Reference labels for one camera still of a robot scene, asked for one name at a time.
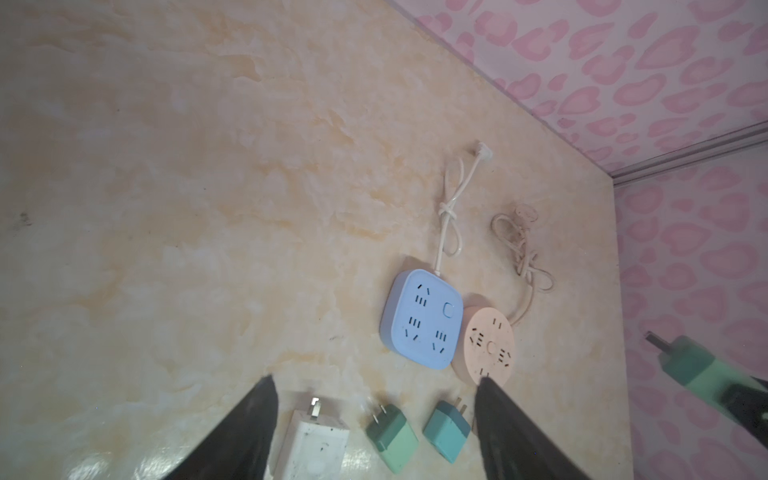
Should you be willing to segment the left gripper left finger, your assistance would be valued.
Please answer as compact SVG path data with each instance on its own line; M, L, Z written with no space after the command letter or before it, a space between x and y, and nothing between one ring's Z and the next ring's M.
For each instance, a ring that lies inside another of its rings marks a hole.
M165 478L262 479L277 416L278 394L268 375Z

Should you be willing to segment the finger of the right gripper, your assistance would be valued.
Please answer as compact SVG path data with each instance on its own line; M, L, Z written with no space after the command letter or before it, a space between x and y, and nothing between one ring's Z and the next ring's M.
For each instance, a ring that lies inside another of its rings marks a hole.
M721 403L735 422L744 427L764 448L767 447L767 381L753 377L758 387L731 384Z

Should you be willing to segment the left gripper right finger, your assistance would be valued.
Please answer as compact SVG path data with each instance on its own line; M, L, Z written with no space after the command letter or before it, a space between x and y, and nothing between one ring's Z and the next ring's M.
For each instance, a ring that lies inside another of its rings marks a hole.
M476 391L475 423L488 479L589 478L488 377Z

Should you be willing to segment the teal charger plug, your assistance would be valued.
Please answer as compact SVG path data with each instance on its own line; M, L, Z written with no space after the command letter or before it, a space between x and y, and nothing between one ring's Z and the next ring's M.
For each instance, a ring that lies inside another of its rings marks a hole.
M453 404L439 400L423 429L427 441L451 464L456 462L471 431L465 410L461 398Z

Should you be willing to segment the white charger plug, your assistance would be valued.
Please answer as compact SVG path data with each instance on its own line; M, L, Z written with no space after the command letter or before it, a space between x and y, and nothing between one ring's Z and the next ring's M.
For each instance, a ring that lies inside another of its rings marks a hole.
M322 413L313 397L306 410L295 410L281 446L274 479L340 479L350 429Z

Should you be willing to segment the light green charger plug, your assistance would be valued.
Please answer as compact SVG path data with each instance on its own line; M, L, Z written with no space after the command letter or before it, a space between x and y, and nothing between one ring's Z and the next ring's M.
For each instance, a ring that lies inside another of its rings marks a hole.
M419 445L406 416L395 404L380 407L366 427L366 436L393 474L405 468Z

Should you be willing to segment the pink round power strip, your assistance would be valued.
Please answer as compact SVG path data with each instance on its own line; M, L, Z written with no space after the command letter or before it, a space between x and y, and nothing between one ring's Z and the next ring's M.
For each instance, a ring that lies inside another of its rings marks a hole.
M514 328L529 312L536 295L549 293L555 287L555 277L536 265L538 252L529 239L538 218L533 207L521 204L513 212L499 213L491 220L490 229L511 251L513 271L524 287L520 301L509 315L492 306L464 309L452 368L469 384L478 385L488 377L500 386L505 385L514 364Z

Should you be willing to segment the blue square power strip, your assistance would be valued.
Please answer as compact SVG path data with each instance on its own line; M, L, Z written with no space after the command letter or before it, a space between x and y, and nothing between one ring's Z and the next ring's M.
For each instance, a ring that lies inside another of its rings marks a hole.
M461 330L463 299L442 277L446 257L461 253L463 238L457 227L456 204L478 166L493 151L479 142L470 168L458 163L458 185L449 187L443 176L444 199L438 205L438 251L430 270L403 270L395 277L379 325L382 343L392 352L434 370L447 368L455 355Z

